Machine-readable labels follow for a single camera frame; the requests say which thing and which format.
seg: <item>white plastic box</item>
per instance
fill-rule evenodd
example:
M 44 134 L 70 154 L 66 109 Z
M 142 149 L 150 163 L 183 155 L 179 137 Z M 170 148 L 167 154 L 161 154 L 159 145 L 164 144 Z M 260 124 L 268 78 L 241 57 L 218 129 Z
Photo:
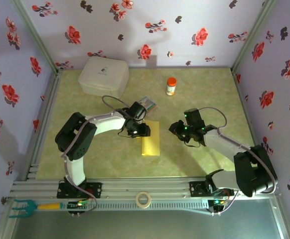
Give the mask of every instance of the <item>white plastic box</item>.
M 91 57 L 79 77 L 79 83 L 86 94 L 117 98 L 123 95 L 128 80 L 127 62 L 103 57 Z

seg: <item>yellow handle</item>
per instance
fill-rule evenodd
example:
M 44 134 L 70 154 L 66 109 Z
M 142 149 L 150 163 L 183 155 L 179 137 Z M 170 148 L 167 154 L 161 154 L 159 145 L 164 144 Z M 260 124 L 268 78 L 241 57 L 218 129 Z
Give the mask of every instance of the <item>yellow handle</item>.
M 49 204 L 42 204 L 42 205 L 38 205 L 37 208 L 40 209 L 60 209 L 62 207 L 62 203 L 49 203 Z

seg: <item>small bottle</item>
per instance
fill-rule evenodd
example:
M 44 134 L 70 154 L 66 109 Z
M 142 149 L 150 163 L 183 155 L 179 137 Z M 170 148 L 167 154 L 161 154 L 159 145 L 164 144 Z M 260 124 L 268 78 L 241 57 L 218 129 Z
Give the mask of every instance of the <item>small bottle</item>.
M 166 94 L 172 96 L 175 93 L 177 80 L 174 77 L 169 77 L 167 80 Z

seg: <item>roll of tape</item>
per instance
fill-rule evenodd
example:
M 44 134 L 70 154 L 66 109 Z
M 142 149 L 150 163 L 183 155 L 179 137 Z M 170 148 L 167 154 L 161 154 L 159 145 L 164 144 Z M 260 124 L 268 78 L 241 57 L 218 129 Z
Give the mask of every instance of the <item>roll of tape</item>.
M 140 202 L 140 197 L 141 196 L 146 196 L 147 197 L 147 202 L 145 204 L 142 204 Z M 147 193 L 147 192 L 140 192 L 136 195 L 136 204 L 137 206 L 139 206 L 140 208 L 148 208 L 150 206 L 150 203 L 151 203 L 151 197 L 150 197 L 150 194 Z

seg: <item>orange cap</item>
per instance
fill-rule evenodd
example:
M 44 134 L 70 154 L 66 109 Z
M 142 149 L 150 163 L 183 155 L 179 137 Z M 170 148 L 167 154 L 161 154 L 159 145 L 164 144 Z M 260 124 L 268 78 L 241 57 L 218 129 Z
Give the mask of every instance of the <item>orange cap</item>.
M 175 86 L 176 83 L 177 83 L 177 80 L 176 80 L 176 78 L 174 78 L 174 77 L 169 77 L 169 79 L 167 80 L 167 84 L 168 84 L 169 86 Z

